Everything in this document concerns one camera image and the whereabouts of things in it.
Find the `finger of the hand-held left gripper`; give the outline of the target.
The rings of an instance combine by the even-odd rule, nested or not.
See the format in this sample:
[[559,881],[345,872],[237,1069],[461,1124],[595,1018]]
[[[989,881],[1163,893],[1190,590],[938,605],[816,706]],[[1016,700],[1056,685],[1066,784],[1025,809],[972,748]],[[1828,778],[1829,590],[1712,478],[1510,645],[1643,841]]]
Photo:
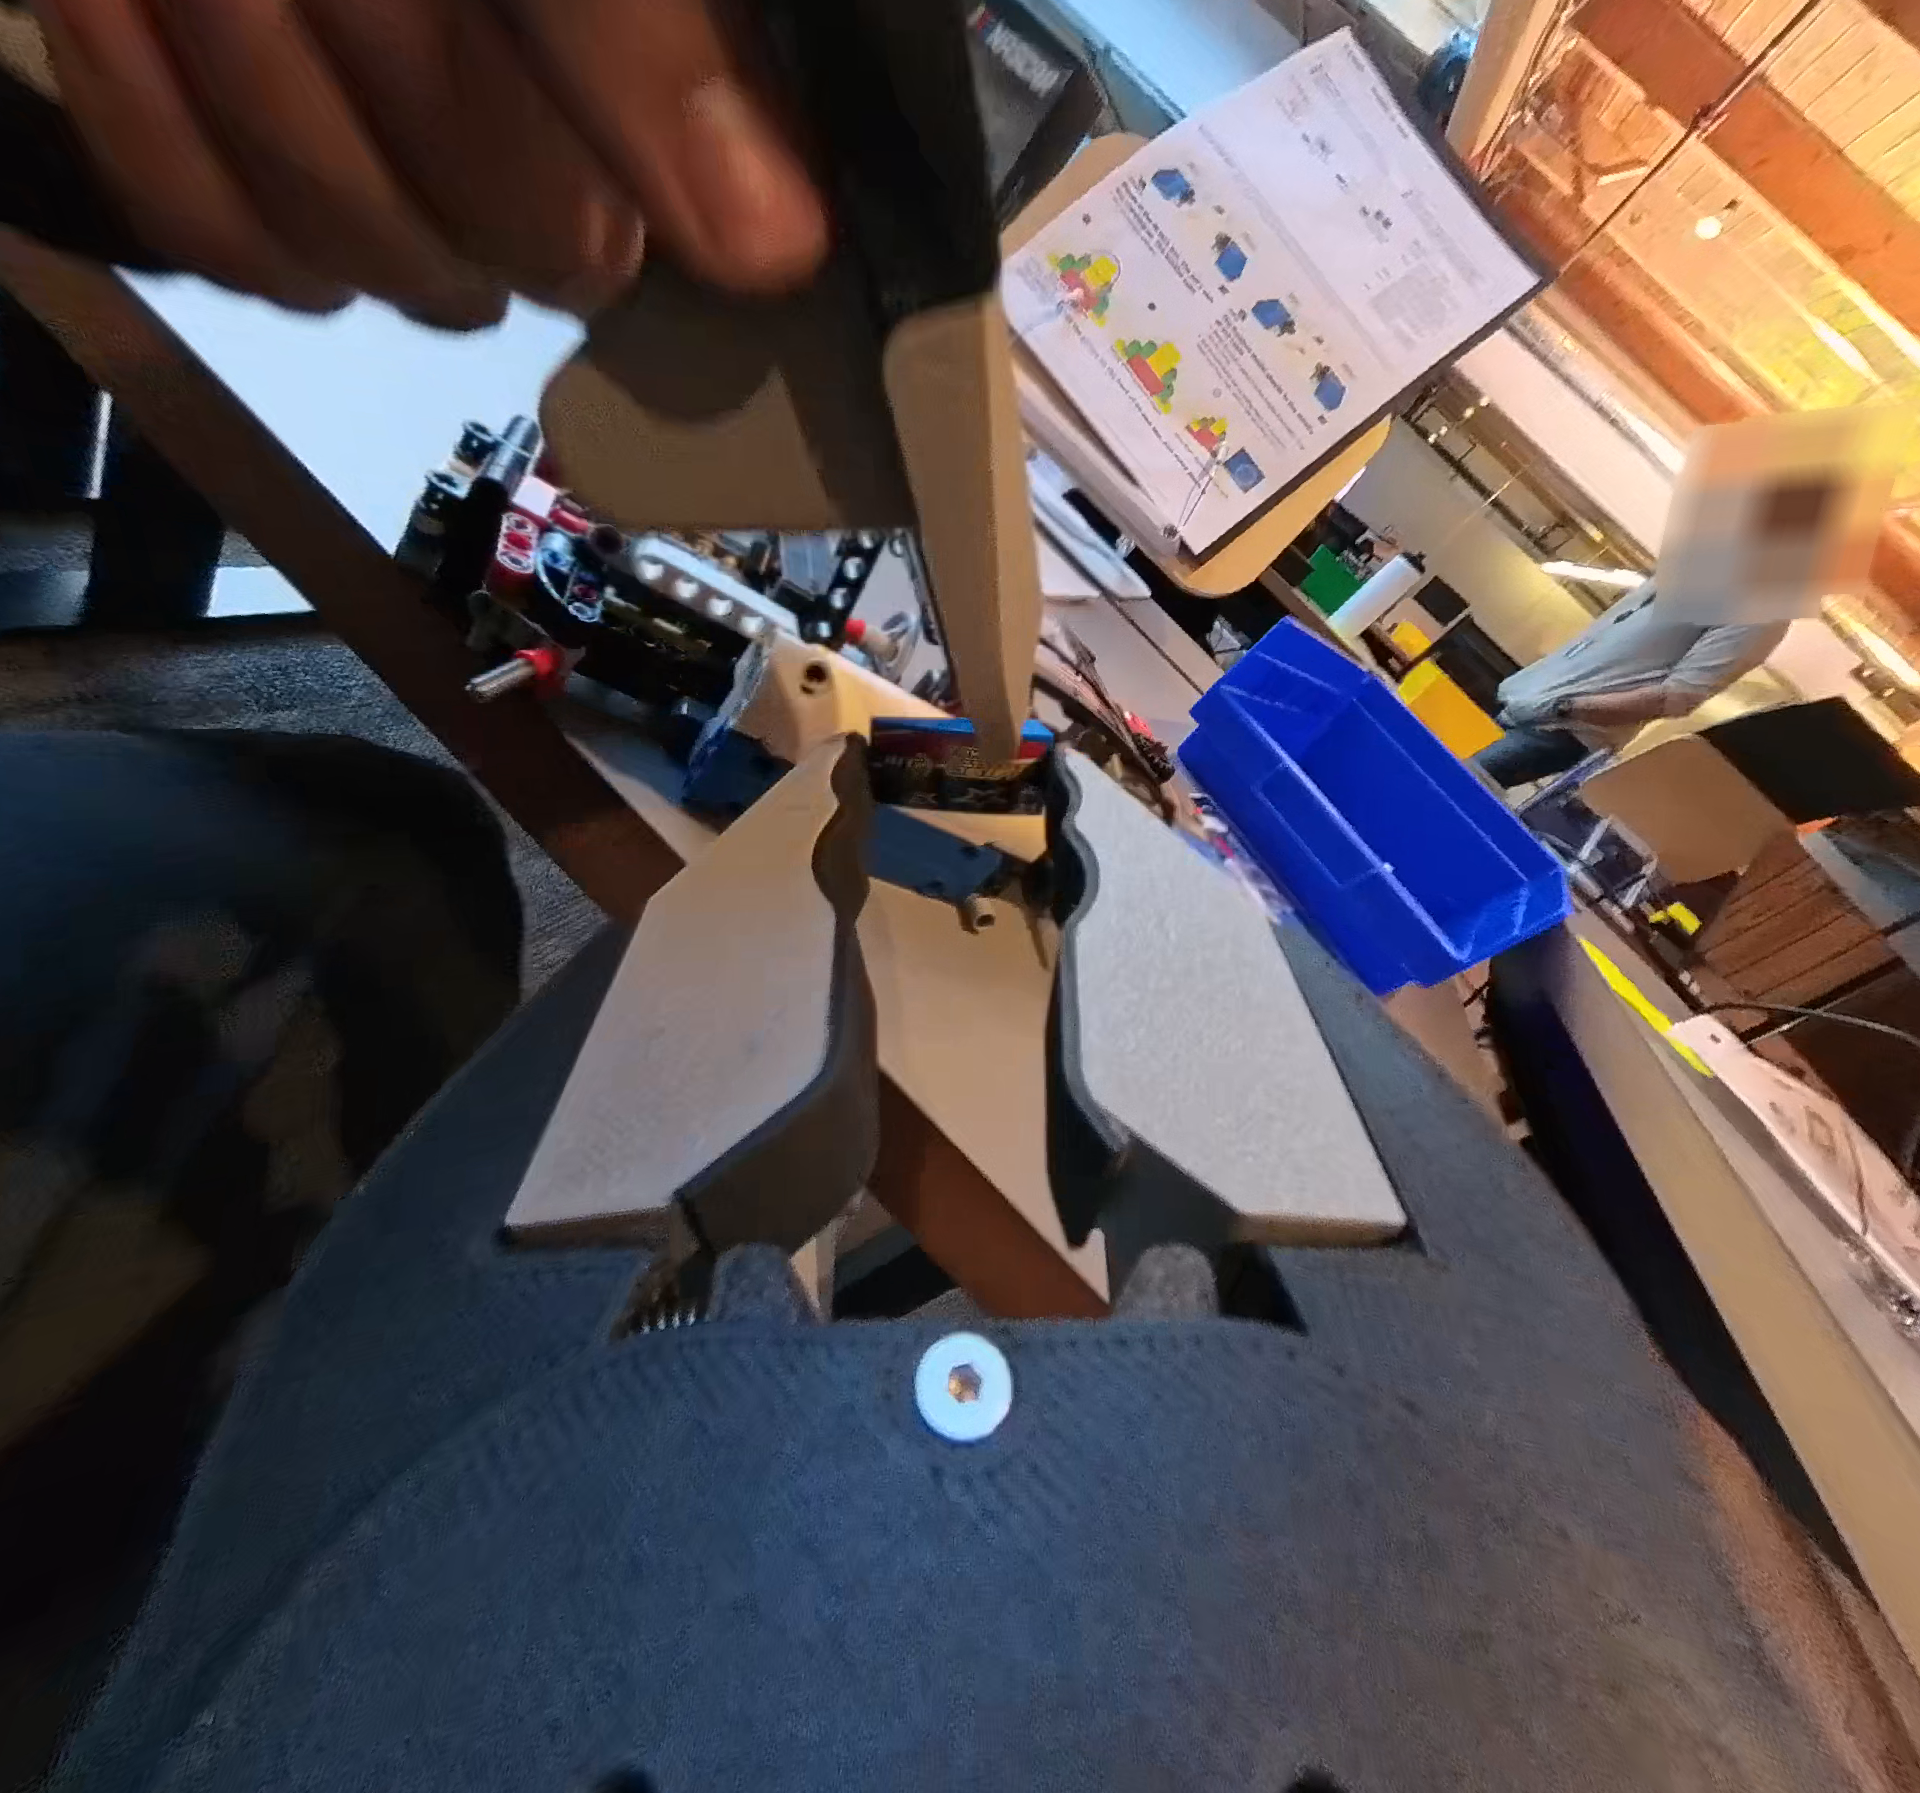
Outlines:
[[881,387],[956,700],[981,751],[1010,760],[1032,714],[1042,588],[999,293],[895,326]]
[[559,483],[632,530],[838,527],[789,377],[828,318],[816,290],[732,295],[649,265],[539,392]]

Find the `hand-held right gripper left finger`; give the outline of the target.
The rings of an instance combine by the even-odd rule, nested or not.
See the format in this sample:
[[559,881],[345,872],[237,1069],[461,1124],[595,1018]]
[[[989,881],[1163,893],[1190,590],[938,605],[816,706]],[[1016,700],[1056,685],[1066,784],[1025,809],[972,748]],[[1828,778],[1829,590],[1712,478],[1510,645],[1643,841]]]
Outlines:
[[503,1216],[515,1246],[804,1249],[871,1182],[866,745],[838,735],[643,906]]

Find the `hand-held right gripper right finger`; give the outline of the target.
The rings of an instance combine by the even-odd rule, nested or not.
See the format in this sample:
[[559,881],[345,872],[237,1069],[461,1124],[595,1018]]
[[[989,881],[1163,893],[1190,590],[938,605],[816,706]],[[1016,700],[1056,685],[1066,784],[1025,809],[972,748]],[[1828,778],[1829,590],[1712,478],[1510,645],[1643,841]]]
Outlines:
[[1047,1176],[1072,1246],[1382,1246],[1409,1230],[1279,930],[1077,748],[1047,778]]

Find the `toy brick car model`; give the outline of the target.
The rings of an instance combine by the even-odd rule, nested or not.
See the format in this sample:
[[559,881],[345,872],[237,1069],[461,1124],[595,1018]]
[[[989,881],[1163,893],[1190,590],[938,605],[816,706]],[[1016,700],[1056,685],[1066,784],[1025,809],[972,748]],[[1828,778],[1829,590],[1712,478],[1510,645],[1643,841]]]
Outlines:
[[[477,657],[471,700],[579,688],[626,703],[676,772],[679,806],[706,821],[738,818],[820,739],[865,739],[874,720],[963,720],[908,535],[619,530],[559,486],[527,415],[461,426],[394,559]],[[1056,751],[1083,751],[1174,821],[1172,751],[1057,621],[1041,632],[1035,700]],[[866,872],[984,930],[1001,902],[1042,887],[1047,781],[1035,818],[874,806]]]

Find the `person's left hand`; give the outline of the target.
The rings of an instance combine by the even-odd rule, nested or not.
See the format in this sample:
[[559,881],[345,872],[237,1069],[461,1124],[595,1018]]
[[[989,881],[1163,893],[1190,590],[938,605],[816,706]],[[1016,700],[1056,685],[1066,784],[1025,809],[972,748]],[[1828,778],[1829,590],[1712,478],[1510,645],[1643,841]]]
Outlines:
[[72,130],[33,233],[287,310],[589,317],[649,251],[786,293],[828,210],[749,0],[21,0]]

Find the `blue plastic bin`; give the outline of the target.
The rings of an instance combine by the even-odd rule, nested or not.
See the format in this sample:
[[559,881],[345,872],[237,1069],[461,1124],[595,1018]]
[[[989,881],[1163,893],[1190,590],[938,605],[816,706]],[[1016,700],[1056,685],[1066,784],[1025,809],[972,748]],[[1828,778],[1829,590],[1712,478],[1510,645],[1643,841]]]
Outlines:
[[1436,987],[1570,920],[1560,855],[1375,672],[1296,621],[1190,720],[1186,778],[1372,993]]

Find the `white bottle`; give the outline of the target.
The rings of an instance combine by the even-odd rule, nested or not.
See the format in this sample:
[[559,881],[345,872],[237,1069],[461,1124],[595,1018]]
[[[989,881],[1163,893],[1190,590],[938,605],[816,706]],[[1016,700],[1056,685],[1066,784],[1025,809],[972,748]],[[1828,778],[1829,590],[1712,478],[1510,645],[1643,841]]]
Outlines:
[[1428,562],[1420,551],[1399,551],[1378,563],[1378,569],[1357,584],[1357,590],[1330,612],[1330,629],[1354,645],[1363,632],[1379,623],[1428,579]]

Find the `yellow plastic bin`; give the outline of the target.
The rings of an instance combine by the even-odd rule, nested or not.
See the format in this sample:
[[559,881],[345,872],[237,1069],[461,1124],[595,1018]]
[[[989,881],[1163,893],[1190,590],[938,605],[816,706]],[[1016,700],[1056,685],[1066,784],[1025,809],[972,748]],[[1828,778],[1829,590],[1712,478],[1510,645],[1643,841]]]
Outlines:
[[1403,672],[1399,697],[1460,760],[1503,736],[1503,724],[1436,659]]

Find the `person's grey pants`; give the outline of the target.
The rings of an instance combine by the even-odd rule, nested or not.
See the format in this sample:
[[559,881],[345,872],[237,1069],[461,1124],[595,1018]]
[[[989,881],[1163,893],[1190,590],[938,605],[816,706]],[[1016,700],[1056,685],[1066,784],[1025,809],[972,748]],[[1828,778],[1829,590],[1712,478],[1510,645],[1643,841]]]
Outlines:
[[3,735],[3,1452],[203,1361],[512,1014],[451,769],[339,735]]

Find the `long white table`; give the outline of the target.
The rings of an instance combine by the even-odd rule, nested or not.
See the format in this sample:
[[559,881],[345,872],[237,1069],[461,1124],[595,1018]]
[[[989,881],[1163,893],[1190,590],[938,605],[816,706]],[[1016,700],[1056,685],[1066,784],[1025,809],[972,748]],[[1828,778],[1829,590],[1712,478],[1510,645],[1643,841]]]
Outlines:
[[1539,1160],[1666,1366],[1916,1662],[1916,1336],[1570,926],[1494,958],[1487,1018]]

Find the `black monitor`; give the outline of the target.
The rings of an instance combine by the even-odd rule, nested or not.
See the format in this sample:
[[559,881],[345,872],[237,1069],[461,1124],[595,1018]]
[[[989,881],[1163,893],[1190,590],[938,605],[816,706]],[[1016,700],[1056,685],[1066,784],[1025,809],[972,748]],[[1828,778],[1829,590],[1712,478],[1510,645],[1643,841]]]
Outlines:
[[1740,714],[1703,739],[1795,824],[1916,809],[1916,769],[1838,697]]

